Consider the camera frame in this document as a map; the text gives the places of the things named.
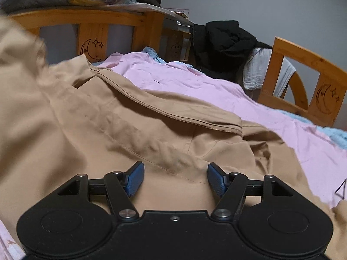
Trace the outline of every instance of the moon and star carving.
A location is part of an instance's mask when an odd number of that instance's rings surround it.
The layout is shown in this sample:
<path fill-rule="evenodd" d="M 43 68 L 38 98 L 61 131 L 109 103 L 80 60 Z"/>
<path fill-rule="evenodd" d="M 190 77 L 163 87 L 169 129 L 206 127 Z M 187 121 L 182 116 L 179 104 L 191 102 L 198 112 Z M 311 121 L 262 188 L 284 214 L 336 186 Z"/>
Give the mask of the moon and star carving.
<path fill-rule="evenodd" d="M 333 88 L 331 84 L 323 84 L 316 93 L 316 106 L 321 113 L 332 114 L 331 106 L 334 106 L 340 100 L 339 95 L 336 92 L 336 88 Z"/>
<path fill-rule="evenodd" d="M 99 62 L 101 61 L 101 58 L 98 58 L 98 56 L 91 56 L 90 53 L 89 53 L 89 46 L 95 46 L 95 48 L 97 46 L 99 46 L 101 49 L 103 46 L 105 46 L 105 44 L 103 44 L 102 42 L 99 42 L 96 38 L 95 38 L 95 41 L 94 42 L 91 42 L 91 39 L 88 39 L 86 42 L 84 42 L 82 44 L 82 47 L 81 47 L 81 50 L 80 50 L 80 55 L 82 54 L 86 54 L 86 56 L 88 56 L 88 59 L 89 60 L 92 60 L 93 62 Z"/>

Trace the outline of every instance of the bedding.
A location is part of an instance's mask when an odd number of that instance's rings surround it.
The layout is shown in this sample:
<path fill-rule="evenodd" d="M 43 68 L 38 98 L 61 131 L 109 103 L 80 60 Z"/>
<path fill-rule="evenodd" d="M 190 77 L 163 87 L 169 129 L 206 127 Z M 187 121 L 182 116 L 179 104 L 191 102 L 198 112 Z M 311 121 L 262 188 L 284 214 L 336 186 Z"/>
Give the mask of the bedding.
<path fill-rule="evenodd" d="M 267 127 L 294 149 L 313 194 L 330 207 L 344 197 L 344 187 L 340 186 L 347 178 L 347 151 L 309 124 L 252 101 L 238 84 L 212 79 L 174 62 L 160 64 L 147 53 L 115 53 L 102 66 L 125 76 L 141 89 L 195 97 Z"/>
<path fill-rule="evenodd" d="M 301 122 L 307 123 L 311 126 L 313 129 L 312 132 L 315 131 L 315 129 L 319 130 L 320 132 L 323 132 L 326 134 L 334 143 L 336 143 L 340 148 L 347 149 L 347 132 L 343 131 L 341 129 L 336 128 L 330 128 L 330 127 L 321 127 L 314 125 L 310 120 L 308 120 L 305 117 L 302 117 L 300 115 L 296 115 L 284 110 L 279 110 L 281 113 L 288 115 L 291 118 L 297 119 Z"/>
<path fill-rule="evenodd" d="M 25 253 L 0 220 L 0 260 L 20 260 Z"/>
<path fill-rule="evenodd" d="M 159 62 L 159 63 L 167 63 L 165 60 L 163 60 L 162 58 L 159 58 L 157 52 L 151 48 L 151 47 L 145 47 L 143 50 L 142 50 L 142 53 L 147 53 L 152 59 L 154 59 L 155 61 Z M 175 63 L 178 63 L 178 64 L 183 64 L 187 67 L 191 67 L 191 68 L 194 68 L 191 64 L 185 64 L 183 62 L 179 62 L 179 61 L 175 61 Z"/>

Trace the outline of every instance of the wooden bed frame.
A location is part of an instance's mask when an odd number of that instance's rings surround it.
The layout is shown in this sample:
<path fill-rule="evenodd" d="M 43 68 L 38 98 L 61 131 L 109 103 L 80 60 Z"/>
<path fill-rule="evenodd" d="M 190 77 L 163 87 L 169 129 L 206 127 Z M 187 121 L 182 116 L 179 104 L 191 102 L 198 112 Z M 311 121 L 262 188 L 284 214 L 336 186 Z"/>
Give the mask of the wooden bed frame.
<path fill-rule="evenodd" d="M 77 55 L 86 54 L 90 62 L 105 60 L 109 24 L 133 26 L 131 51 L 141 51 L 149 46 L 159 52 L 162 35 L 167 36 L 164 59 L 188 62 L 190 55 L 190 33 L 163 28 L 165 13 L 118 12 L 105 9 L 58 8 L 30 11 L 11 15 L 31 33 L 39 36 L 40 28 L 59 24 L 78 24 Z M 304 85 L 297 72 L 289 80 L 295 105 L 273 96 L 283 57 L 295 59 L 318 72 L 320 76 L 310 104 Z M 275 38 L 270 63 L 258 102 L 271 108 L 308 118 L 321 126 L 332 126 L 341 107 L 347 89 L 347 74 L 319 55 L 284 39 Z"/>
<path fill-rule="evenodd" d="M 39 36 L 40 28 L 45 26 L 78 24 L 77 55 L 86 54 L 90 62 L 106 59 L 109 24 L 133 26 L 132 52 L 140 52 L 146 46 L 159 52 L 162 34 L 166 35 L 165 56 L 168 61 L 185 60 L 189 55 L 187 44 L 185 55 L 181 59 L 183 40 L 190 40 L 190 33 L 163 28 L 164 13 L 160 12 L 117 12 L 99 9 L 45 9 L 10 15 L 31 33 Z"/>
<path fill-rule="evenodd" d="M 320 73 L 310 104 L 308 104 L 304 85 L 297 73 L 289 80 L 295 105 L 273 96 L 284 56 Z M 276 37 L 258 102 L 271 108 L 300 115 L 314 124 L 331 127 L 339 113 L 346 90 L 346 72 L 316 53 Z"/>

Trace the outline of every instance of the beige jacket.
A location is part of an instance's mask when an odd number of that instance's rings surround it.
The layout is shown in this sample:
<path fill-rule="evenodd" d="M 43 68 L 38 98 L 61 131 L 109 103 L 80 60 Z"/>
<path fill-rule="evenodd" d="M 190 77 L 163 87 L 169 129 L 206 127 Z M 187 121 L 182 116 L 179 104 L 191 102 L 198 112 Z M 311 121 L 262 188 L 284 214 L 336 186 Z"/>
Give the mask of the beige jacket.
<path fill-rule="evenodd" d="M 347 202 L 330 210 L 314 197 L 294 151 L 263 126 L 194 98 L 140 90 L 85 56 L 49 67 L 44 43 L 5 18 L 0 93 L 0 219 L 15 239 L 20 215 L 77 173 L 102 178 L 138 160 L 139 212 L 211 211 L 206 168 L 214 161 L 250 179 L 274 174 L 303 194 L 334 223 L 327 255 L 347 259 Z"/>

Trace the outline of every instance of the jacket zipper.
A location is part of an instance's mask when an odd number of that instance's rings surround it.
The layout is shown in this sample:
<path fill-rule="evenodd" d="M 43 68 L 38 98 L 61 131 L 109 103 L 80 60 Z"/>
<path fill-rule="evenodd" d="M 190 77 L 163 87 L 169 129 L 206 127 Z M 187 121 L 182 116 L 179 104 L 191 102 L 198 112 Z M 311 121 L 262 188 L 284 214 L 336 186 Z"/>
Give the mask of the jacket zipper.
<path fill-rule="evenodd" d="M 212 124 L 208 124 L 208 123 L 203 123 L 203 122 L 199 122 L 198 120 L 195 119 L 191 119 L 191 118 L 186 118 L 186 117 L 180 117 L 177 115 L 172 115 L 166 112 L 161 111 L 160 109 L 157 109 L 153 106 L 150 106 L 138 99 L 136 99 L 135 97 L 131 96 L 130 94 L 128 94 L 126 91 L 124 91 L 121 87 L 119 87 L 119 85 L 117 85 L 116 83 L 114 83 L 111 79 L 107 78 L 105 75 L 101 74 L 101 73 L 96 73 L 94 76 L 97 76 L 99 78 L 101 78 L 102 80 L 104 80 L 105 82 L 107 82 L 108 84 L 110 84 L 112 87 L 114 87 L 117 91 L 119 91 L 122 95 L 126 96 L 127 98 L 131 99 L 132 101 L 146 107 L 149 108 L 151 110 L 153 110 L 154 112 L 160 113 L 161 115 L 164 115 L 166 117 L 178 120 L 178 121 L 182 121 L 185 123 L 190 123 L 190 124 L 194 124 L 194 125 L 198 125 L 201 127 L 205 127 L 211 130 L 216 130 L 216 131 L 222 131 L 222 132 L 228 132 L 228 133 L 232 133 L 232 134 L 236 134 L 239 136 L 242 136 L 242 132 L 238 131 L 238 130 L 233 130 L 232 128 L 228 128 L 228 127 L 218 127 L 218 126 L 213 126 Z"/>

